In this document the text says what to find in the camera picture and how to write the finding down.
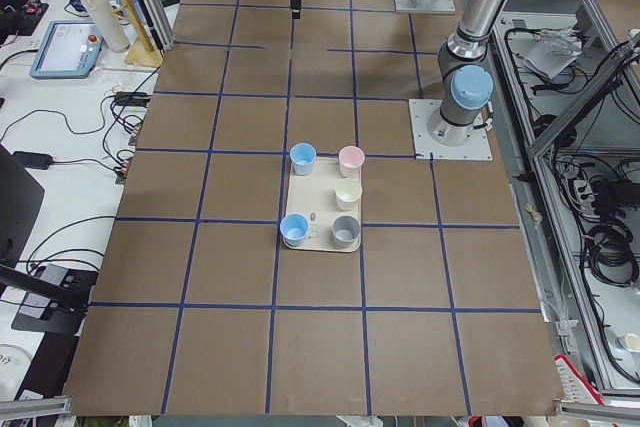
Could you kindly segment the cream serving tray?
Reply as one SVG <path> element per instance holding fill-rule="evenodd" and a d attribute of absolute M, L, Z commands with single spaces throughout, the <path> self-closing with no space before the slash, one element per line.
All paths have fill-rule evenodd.
<path fill-rule="evenodd" d="M 317 157 L 313 172 L 308 176 L 289 172 L 285 215 L 299 213 L 309 222 L 307 238 L 300 247 L 289 247 L 295 250 L 351 253 L 359 249 L 360 239 L 354 247 L 339 248 L 332 238 L 331 227 L 334 220 L 342 215 L 355 217 L 361 226 L 361 201 L 356 210 L 343 211 L 337 203 L 334 193 L 336 183 L 344 179 L 339 170 L 336 157 Z"/>

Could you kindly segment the blue teach pendant upper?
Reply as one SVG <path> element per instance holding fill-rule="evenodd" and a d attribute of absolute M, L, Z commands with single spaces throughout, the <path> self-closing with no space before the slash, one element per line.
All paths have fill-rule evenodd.
<path fill-rule="evenodd" d="M 95 67 L 103 44 L 88 21 L 53 21 L 30 69 L 35 79 L 83 79 Z"/>

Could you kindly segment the blue plastic cup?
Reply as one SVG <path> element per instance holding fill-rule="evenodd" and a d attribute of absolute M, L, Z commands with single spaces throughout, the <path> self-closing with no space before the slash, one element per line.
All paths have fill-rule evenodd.
<path fill-rule="evenodd" d="M 295 174 L 300 176 L 308 176 L 313 172 L 316 149 L 309 143 L 295 144 L 289 152 L 292 168 Z"/>
<path fill-rule="evenodd" d="M 280 221 L 279 230 L 283 241 L 289 247 L 300 247 L 307 238 L 309 222 L 302 214 L 287 214 Z"/>

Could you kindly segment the pale yellow plastic cup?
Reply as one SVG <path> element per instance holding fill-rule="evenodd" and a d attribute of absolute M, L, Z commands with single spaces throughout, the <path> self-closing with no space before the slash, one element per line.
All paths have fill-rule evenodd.
<path fill-rule="evenodd" d="M 344 178 L 334 188 L 336 203 L 343 211 L 356 210 L 362 197 L 363 188 L 359 180 Z"/>

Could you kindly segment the pink plastic cup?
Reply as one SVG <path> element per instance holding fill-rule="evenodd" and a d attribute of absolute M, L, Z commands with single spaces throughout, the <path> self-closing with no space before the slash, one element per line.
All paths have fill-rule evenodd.
<path fill-rule="evenodd" d="M 366 156 L 357 146 L 345 146 L 338 154 L 339 170 L 345 178 L 358 178 Z"/>

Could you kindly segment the blue plastic cup near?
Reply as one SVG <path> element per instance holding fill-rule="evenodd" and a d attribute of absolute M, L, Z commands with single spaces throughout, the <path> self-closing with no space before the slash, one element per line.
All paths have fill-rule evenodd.
<path fill-rule="evenodd" d="M 316 149 L 309 143 L 295 144 L 289 152 L 292 168 L 295 174 L 300 176 L 308 176 L 313 172 Z"/>

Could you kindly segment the grey plastic cup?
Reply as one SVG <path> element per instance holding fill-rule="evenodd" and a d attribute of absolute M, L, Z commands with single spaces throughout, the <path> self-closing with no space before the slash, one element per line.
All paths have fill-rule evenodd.
<path fill-rule="evenodd" d="M 339 248 L 354 247 L 360 239 L 360 222 L 353 216 L 337 217 L 331 227 L 334 244 Z"/>

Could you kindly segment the wooden mug tree stand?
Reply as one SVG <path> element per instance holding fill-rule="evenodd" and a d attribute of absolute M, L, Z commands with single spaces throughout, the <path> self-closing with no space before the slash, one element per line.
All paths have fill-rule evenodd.
<path fill-rule="evenodd" d="M 131 44 L 124 63 L 130 66 L 158 68 L 162 64 L 162 55 L 147 34 L 142 21 L 134 7 L 133 0 L 120 0 L 121 6 L 114 11 L 114 16 L 125 19 L 133 26 L 136 40 Z"/>

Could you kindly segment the white thermos bottle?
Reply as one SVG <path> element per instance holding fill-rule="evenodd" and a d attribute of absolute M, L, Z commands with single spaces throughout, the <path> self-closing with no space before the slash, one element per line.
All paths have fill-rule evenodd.
<path fill-rule="evenodd" d="M 101 33 L 108 48 L 116 53 L 130 47 L 129 39 L 114 15 L 109 0 L 80 0 L 86 12 Z"/>

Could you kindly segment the blue plastic cup far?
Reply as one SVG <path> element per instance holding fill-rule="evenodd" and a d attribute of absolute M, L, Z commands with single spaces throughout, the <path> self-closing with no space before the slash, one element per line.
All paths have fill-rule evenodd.
<path fill-rule="evenodd" d="M 280 221 L 279 230 L 283 241 L 289 247 L 300 247 L 307 238 L 309 222 L 302 214 L 287 214 Z"/>

